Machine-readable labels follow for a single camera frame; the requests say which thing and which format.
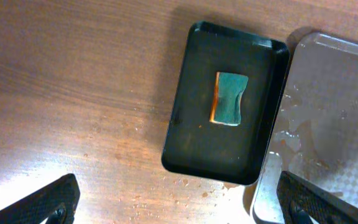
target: black object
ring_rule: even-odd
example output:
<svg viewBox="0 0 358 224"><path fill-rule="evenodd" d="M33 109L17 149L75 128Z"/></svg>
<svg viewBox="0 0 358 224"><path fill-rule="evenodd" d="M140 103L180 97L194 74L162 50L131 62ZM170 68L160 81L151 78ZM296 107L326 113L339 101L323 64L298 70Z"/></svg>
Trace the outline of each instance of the black object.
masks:
<svg viewBox="0 0 358 224"><path fill-rule="evenodd" d="M163 166L182 174L254 183L268 148L289 58L282 42L209 22L194 24L162 153ZM209 122L216 72L249 77L238 126Z"/></svg>
<svg viewBox="0 0 358 224"><path fill-rule="evenodd" d="M75 176L67 174L1 210L0 223L73 223L79 199Z"/></svg>
<svg viewBox="0 0 358 224"><path fill-rule="evenodd" d="M288 171L281 173L277 197L288 224L311 223L309 215L320 224L358 223L358 208Z"/></svg>

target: metal tray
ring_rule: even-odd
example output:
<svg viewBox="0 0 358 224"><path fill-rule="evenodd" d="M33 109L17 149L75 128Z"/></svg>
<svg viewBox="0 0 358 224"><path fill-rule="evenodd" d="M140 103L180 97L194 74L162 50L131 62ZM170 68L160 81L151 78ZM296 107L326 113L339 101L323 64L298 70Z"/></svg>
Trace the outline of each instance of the metal tray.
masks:
<svg viewBox="0 0 358 224"><path fill-rule="evenodd" d="M296 47L254 195L258 223L284 223L282 170L358 208L358 44L314 33Z"/></svg>
<svg viewBox="0 0 358 224"><path fill-rule="evenodd" d="M254 183L267 151L289 58L282 42L209 22L194 24L162 152L163 166L182 174ZM216 72L249 77L238 126L209 122Z"/></svg>

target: wooden table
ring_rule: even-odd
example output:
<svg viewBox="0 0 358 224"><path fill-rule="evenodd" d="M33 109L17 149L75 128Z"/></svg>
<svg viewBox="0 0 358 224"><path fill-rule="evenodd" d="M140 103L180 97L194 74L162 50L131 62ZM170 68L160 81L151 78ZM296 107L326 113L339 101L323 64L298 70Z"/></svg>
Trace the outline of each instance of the wooden table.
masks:
<svg viewBox="0 0 358 224"><path fill-rule="evenodd" d="M252 189L160 162L188 29L358 42L358 1L0 1L0 209L76 175L75 223L247 223Z"/></svg>

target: sponge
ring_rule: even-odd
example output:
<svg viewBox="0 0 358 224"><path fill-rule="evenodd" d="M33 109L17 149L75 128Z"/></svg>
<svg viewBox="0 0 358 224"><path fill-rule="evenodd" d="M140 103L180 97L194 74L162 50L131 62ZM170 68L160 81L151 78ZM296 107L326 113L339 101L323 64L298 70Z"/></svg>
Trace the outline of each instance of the sponge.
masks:
<svg viewBox="0 0 358 224"><path fill-rule="evenodd" d="M217 72L209 121L229 126L239 125L241 123L240 102L247 84L248 77L245 75Z"/></svg>

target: black tray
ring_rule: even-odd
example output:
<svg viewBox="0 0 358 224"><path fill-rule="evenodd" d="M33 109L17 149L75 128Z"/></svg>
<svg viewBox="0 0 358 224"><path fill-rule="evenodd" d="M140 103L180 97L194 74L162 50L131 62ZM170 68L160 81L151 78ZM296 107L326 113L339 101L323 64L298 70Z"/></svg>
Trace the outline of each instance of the black tray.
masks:
<svg viewBox="0 0 358 224"><path fill-rule="evenodd" d="M249 185L259 176L290 53L279 41L209 22L194 24L162 153L172 172ZM247 75L241 124L209 122L216 72Z"/></svg>

